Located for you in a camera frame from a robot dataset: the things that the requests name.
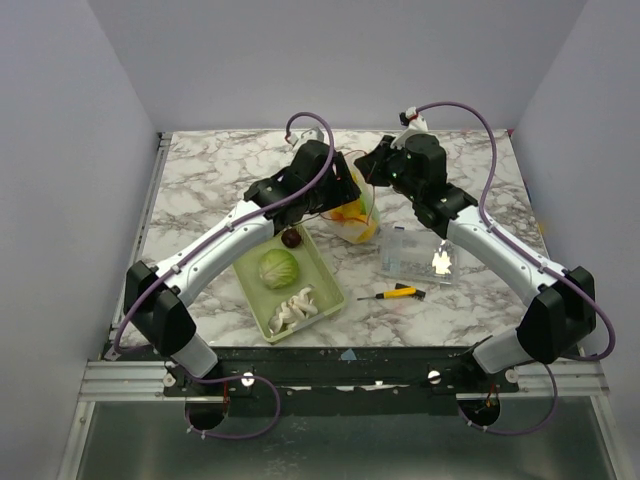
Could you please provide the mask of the yellow squash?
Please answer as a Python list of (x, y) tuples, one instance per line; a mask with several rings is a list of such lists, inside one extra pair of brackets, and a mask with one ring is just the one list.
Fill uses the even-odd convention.
[(366, 203), (359, 199), (330, 210), (329, 219), (339, 223), (367, 224), (369, 213)]

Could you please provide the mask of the clear zip bag orange zipper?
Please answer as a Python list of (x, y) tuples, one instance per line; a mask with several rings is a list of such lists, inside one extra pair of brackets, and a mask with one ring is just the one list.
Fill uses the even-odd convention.
[(355, 166), (355, 161), (365, 154), (360, 149), (344, 153), (351, 177), (360, 189), (359, 198), (320, 215), (335, 235), (351, 244), (370, 241), (379, 228), (375, 188), (366, 183)]

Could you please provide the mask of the orange fruit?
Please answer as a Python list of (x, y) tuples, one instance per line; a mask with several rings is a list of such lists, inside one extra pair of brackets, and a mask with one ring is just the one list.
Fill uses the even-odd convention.
[(377, 224), (371, 224), (366, 230), (364, 230), (355, 240), (355, 244), (362, 244), (370, 241), (378, 231)]

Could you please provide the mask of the green cabbage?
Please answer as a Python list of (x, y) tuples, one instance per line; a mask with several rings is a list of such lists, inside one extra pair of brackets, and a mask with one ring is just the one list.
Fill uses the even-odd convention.
[(299, 264), (293, 254), (283, 249), (271, 249), (258, 262), (258, 275), (269, 289), (280, 289), (294, 284), (299, 277)]

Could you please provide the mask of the green perforated plastic basket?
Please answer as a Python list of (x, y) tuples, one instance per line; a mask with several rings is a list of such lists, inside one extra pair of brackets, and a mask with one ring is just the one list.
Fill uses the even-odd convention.
[(345, 295), (308, 230), (288, 248), (276, 236), (233, 264), (257, 327), (274, 344), (339, 313)]

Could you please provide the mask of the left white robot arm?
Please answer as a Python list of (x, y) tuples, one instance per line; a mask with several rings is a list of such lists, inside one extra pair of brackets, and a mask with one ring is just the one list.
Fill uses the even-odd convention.
[(205, 235), (154, 266), (138, 261), (128, 269), (124, 324), (133, 324), (161, 356), (182, 366), (197, 393), (214, 393), (222, 372), (216, 354), (196, 332), (189, 305), (252, 248), (305, 215), (327, 212), (359, 195), (344, 155), (321, 141), (306, 141), (290, 165), (254, 182)]

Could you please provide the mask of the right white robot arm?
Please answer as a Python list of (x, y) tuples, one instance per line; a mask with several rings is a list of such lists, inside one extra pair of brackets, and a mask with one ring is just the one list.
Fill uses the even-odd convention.
[(473, 348), (473, 359), (459, 370), (467, 389), (483, 391), (497, 372), (521, 363), (551, 364), (595, 329), (595, 286), (587, 270), (567, 270), (500, 233), (496, 223), (481, 216), (476, 199), (448, 181), (446, 151), (434, 136), (413, 135), (399, 149), (392, 141), (384, 136), (356, 160), (365, 181), (408, 198), (423, 226), (481, 261), (527, 308), (517, 327)]

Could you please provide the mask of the dark red plum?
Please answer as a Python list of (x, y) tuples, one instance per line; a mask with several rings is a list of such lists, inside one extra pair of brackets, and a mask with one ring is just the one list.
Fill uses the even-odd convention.
[(302, 243), (301, 234), (295, 228), (285, 230), (280, 239), (282, 244), (289, 249), (294, 249)]

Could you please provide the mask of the clear plastic parts box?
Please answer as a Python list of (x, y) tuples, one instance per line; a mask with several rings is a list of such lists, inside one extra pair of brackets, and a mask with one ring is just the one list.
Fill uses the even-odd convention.
[(379, 272), (398, 280), (454, 285), (459, 279), (457, 247), (430, 231), (394, 227), (379, 239)]

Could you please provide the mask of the white mushroom cluster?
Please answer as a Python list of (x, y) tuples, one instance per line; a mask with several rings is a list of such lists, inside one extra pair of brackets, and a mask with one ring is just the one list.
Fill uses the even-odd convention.
[(314, 290), (314, 287), (308, 285), (292, 295), (288, 300), (280, 303), (268, 322), (271, 335), (293, 328), (302, 321), (309, 320), (318, 314), (315, 300), (311, 296)]

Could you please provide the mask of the yellow handled screwdriver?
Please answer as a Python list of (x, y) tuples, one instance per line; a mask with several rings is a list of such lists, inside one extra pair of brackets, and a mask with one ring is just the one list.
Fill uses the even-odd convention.
[(422, 301), (425, 297), (426, 297), (425, 291), (419, 290), (413, 286), (397, 283), (395, 285), (395, 288), (392, 290), (376, 293), (373, 296), (360, 297), (358, 298), (358, 301), (386, 300), (386, 299), (397, 299), (397, 298), (415, 298)]

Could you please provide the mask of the black mounting rail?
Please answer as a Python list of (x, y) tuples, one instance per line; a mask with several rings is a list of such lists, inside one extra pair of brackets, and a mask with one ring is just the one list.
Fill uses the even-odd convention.
[(462, 399), (518, 390), (514, 370), (485, 374), (463, 347), (222, 347), (218, 364), (191, 379), (150, 350), (125, 355), (163, 364), (161, 400), (195, 417), (454, 415)]

